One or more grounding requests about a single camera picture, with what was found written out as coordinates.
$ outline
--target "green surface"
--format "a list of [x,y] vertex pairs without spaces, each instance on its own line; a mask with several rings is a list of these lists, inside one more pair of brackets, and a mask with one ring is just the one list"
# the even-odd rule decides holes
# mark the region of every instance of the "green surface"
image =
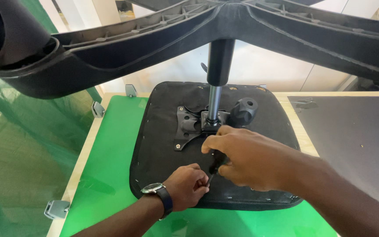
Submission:
[[[136,201],[129,165],[147,98],[113,96],[84,168],[61,236],[85,229]],[[158,221],[145,236],[335,237],[307,203],[275,211],[187,209]]]

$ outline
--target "right hand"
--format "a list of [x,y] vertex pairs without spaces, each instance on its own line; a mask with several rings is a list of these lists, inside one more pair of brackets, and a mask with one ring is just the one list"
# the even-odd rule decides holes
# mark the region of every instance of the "right hand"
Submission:
[[256,191],[290,191],[297,172],[310,156],[268,137],[246,129],[221,126],[208,136],[201,152],[210,149],[225,153],[230,162],[219,167],[219,174],[238,186]]

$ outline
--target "black knob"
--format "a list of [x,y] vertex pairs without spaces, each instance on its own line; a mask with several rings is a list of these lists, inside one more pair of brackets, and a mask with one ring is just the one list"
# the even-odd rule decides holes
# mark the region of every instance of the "black knob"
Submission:
[[257,102],[249,97],[238,100],[230,111],[229,125],[235,128],[248,125],[255,118],[258,110]]

